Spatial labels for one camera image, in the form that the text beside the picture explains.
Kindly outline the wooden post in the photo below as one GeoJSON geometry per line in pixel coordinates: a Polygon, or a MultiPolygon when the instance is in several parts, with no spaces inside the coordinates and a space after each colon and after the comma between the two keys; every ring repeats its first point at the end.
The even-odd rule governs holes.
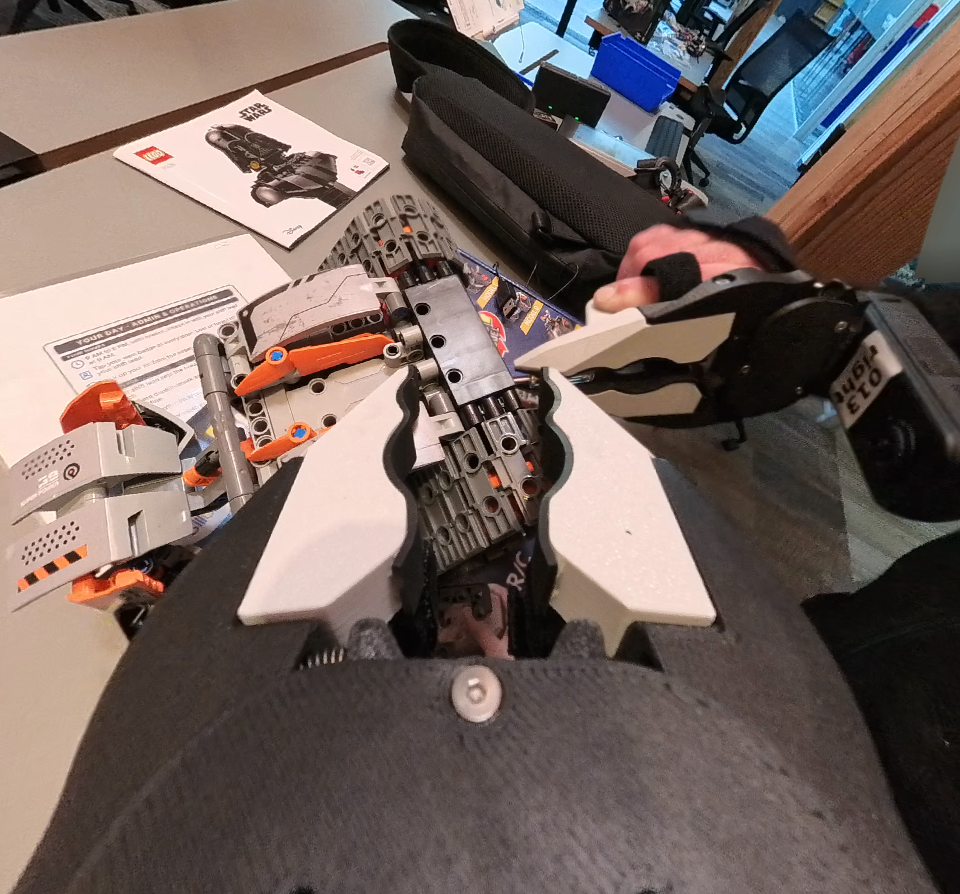
{"type": "Polygon", "coordinates": [[[920,253],[958,132],[954,22],[767,216],[801,268],[868,288],[920,253]]]}

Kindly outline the blue robot kit box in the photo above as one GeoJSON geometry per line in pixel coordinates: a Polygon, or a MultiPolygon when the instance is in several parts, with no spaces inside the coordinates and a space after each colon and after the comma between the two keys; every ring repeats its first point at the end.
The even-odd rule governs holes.
{"type": "Polygon", "coordinates": [[[491,341],[511,371],[516,358],[581,327],[572,314],[540,299],[494,265],[457,250],[468,297],[487,326],[491,341]]]}

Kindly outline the black bag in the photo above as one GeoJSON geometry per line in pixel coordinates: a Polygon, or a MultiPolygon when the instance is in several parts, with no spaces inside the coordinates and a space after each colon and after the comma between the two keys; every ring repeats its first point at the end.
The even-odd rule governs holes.
{"type": "Polygon", "coordinates": [[[537,120],[532,92],[473,39],[411,18],[389,27],[388,45],[397,88],[412,95],[407,164],[484,222],[564,308],[583,312],[640,231],[692,227],[537,120]]]}

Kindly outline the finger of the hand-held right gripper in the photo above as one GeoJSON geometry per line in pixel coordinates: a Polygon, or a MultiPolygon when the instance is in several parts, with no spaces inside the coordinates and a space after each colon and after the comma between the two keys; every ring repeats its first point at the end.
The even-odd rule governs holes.
{"type": "Polygon", "coordinates": [[[593,369],[593,402],[624,419],[692,414],[721,388],[701,362],[632,362],[593,369]]]}
{"type": "Polygon", "coordinates": [[[572,379],[617,371],[641,360],[699,362],[729,337],[736,315],[726,312],[654,324],[639,308],[603,312],[589,301],[585,318],[582,327],[518,357],[518,370],[534,374],[555,368],[572,379]]]}

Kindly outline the tracked building-block toy robot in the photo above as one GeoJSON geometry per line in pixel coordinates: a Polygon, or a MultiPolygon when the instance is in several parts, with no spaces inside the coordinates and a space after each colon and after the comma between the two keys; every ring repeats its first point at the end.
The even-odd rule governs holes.
{"type": "Polygon", "coordinates": [[[541,420],[469,298],[437,210],[411,196],[354,219],[320,269],[193,342],[185,421],[113,380],[2,477],[11,611],[54,593],[133,632],[215,528],[254,523],[275,478],[393,374],[416,375],[416,556],[392,616],[414,653],[510,656],[520,564],[549,489],[541,420]]]}

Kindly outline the black office chair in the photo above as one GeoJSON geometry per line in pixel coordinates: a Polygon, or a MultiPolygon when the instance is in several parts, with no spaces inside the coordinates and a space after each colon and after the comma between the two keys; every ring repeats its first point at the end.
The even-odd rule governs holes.
{"type": "Polygon", "coordinates": [[[699,186],[705,188],[710,181],[711,172],[696,151],[702,136],[714,134],[729,144],[741,144],[776,94],[833,39],[819,24],[796,12],[743,60],[720,92],[703,83],[683,107],[694,122],[681,161],[687,180],[693,181],[692,165],[696,164],[704,176],[699,186]]]}

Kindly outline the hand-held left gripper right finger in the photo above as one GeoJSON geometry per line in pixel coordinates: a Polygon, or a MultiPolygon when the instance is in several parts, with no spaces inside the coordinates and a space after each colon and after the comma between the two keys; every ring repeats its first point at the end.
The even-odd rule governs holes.
{"type": "Polygon", "coordinates": [[[653,457],[563,375],[540,383],[543,463],[555,474],[537,522],[549,606],[603,633],[713,625],[714,603],[653,457]]]}

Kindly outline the white instruction sheet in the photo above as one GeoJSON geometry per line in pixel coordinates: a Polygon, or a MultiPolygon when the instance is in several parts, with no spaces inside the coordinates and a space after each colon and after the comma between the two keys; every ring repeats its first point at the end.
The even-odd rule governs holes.
{"type": "Polygon", "coordinates": [[[59,435],[66,404],[101,381],[194,418],[203,404],[195,337],[289,281],[241,235],[3,298],[2,459],[59,435]]]}

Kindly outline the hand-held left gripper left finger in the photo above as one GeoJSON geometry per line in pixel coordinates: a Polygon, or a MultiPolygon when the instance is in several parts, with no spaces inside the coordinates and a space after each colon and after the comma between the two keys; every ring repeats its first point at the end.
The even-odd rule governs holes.
{"type": "Polygon", "coordinates": [[[402,606],[417,555],[405,486],[415,460],[417,376],[393,374],[301,459],[237,617],[324,625],[337,637],[402,606]]]}

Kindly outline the person's right forearm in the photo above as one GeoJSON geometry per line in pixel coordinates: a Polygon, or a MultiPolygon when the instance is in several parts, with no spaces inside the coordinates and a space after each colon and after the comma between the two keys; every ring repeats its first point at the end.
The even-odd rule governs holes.
{"type": "Polygon", "coordinates": [[[785,274],[800,269],[794,247],[766,217],[742,218],[713,229],[722,240],[745,251],[767,273],[785,274]]]}

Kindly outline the person's dark clothing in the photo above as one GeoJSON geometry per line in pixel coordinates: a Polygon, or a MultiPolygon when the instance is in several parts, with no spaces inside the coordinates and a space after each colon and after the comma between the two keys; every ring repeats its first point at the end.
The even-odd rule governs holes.
{"type": "Polygon", "coordinates": [[[846,676],[936,885],[958,892],[958,531],[865,587],[802,607],[846,676]]]}

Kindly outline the black box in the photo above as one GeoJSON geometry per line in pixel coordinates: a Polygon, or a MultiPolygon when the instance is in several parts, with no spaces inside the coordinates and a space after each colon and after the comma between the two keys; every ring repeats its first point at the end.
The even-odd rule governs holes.
{"type": "Polygon", "coordinates": [[[570,118],[596,127],[611,98],[605,85],[549,62],[539,65],[532,91],[535,114],[541,119],[555,120],[556,126],[570,118]]]}

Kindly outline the black-and-white instruction booklet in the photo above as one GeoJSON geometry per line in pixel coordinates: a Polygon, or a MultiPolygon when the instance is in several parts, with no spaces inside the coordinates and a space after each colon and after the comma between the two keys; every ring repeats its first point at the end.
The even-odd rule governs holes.
{"type": "Polygon", "coordinates": [[[113,156],[286,250],[389,169],[258,90],[113,156]]]}

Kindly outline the large blue storage bin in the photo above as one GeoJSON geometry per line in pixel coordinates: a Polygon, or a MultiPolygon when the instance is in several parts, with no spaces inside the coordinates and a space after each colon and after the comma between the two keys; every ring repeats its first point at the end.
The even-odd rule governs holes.
{"type": "Polygon", "coordinates": [[[682,72],[632,37],[611,33],[602,38],[590,75],[655,114],[676,91],[682,72]]]}

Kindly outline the person's right hand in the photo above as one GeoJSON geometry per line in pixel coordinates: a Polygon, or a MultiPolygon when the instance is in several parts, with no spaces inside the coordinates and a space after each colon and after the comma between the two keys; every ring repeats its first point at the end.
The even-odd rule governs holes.
{"type": "Polygon", "coordinates": [[[693,255],[705,279],[740,268],[762,268],[748,251],[734,243],[696,229],[658,225],[633,236],[616,280],[594,292],[594,308],[616,313],[660,301],[658,281],[651,275],[642,275],[642,271],[651,261],[676,253],[693,255]]]}

